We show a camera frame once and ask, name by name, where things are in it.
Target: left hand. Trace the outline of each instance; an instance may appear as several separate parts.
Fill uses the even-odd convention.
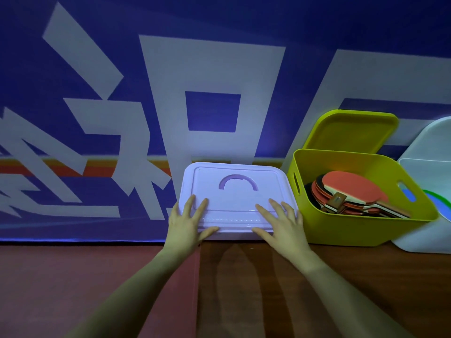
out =
[[[205,198],[200,203],[196,213],[190,217],[191,207],[195,198],[195,195],[189,197],[181,216],[179,214],[179,203],[177,202],[172,208],[171,216],[169,217],[168,234],[163,251],[175,254],[180,261],[184,261],[193,253],[200,242],[219,230],[219,227],[209,227],[200,234],[198,233],[198,224],[208,205],[208,199]]]

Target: right hand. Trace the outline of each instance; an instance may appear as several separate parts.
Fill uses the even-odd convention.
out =
[[[259,204],[256,204],[255,207],[264,219],[271,224],[274,234],[271,236],[259,227],[253,227],[252,231],[293,264],[299,259],[307,258],[313,254],[305,237],[301,212],[298,211],[296,218],[295,211],[287,203],[282,202],[286,214],[282,206],[274,200],[269,199],[269,203],[276,211],[278,218]]]

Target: wooden paddle handle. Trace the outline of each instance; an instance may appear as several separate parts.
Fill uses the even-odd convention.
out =
[[[384,210],[384,208],[385,208],[385,209],[390,210],[392,212],[396,212],[396,213],[400,214],[401,216],[403,216],[405,218],[410,218],[410,213],[409,212],[407,212],[407,211],[405,211],[403,209],[400,209],[400,208],[398,208],[396,206],[393,206],[392,204],[386,203],[386,202],[381,201],[381,200],[377,201],[375,204],[379,205],[382,208],[382,210]]]

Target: finger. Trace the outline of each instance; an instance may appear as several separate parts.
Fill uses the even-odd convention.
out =
[[[296,218],[296,223],[299,225],[304,225],[304,219],[302,217],[301,211],[298,210],[298,217]]]
[[[202,242],[204,239],[210,237],[212,234],[217,232],[219,230],[219,227],[208,227],[204,231],[202,231],[199,235],[199,243]]]
[[[180,216],[180,212],[179,212],[179,202],[176,202],[176,204],[172,207],[170,217],[176,218],[176,217],[178,217],[178,216]]]
[[[270,246],[273,245],[275,239],[273,236],[270,235],[270,233],[268,233],[267,231],[263,230],[260,227],[253,227],[252,231],[256,233],[258,236],[260,236],[262,239],[264,239],[266,243],[268,243]]]
[[[193,206],[193,201],[195,200],[196,196],[191,195],[191,197],[188,198],[188,200],[185,203],[185,206],[183,208],[183,214],[182,217],[189,218],[191,214],[191,207]]]
[[[255,204],[255,207],[258,212],[263,216],[264,219],[268,221],[269,224],[271,224],[272,228],[274,229],[275,226],[277,226],[277,218],[274,217],[271,212],[266,210],[262,205]]]
[[[283,208],[281,207],[281,205],[279,203],[277,203],[276,201],[274,201],[273,199],[269,199],[269,204],[271,204],[271,206],[273,207],[274,210],[276,210],[277,216],[282,219],[282,218],[286,218],[285,212],[283,210]]]
[[[296,214],[295,214],[295,210],[287,203],[285,203],[284,201],[280,203],[283,208],[286,211],[287,217],[290,221],[294,223],[296,223]]]
[[[205,198],[202,200],[202,203],[200,203],[198,209],[196,210],[195,214],[193,215],[193,221],[196,223],[196,225],[199,223],[200,218],[202,218],[203,212],[205,211],[206,206],[208,205],[208,199]]]

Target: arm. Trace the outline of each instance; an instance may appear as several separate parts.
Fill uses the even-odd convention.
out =
[[[272,199],[270,203],[278,218],[258,204],[256,208],[274,235],[257,227],[252,230],[304,274],[344,337],[413,337],[310,249],[300,212],[296,218],[290,205],[282,202],[285,214],[282,206]]]
[[[219,229],[210,227],[198,234],[198,223],[208,201],[204,199],[195,215],[190,218],[193,201],[194,196],[191,196],[186,202],[182,216],[179,215],[178,203],[174,205],[163,249],[66,337],[138,336],[155,300],[172,273],[194,252],[201,241]]]

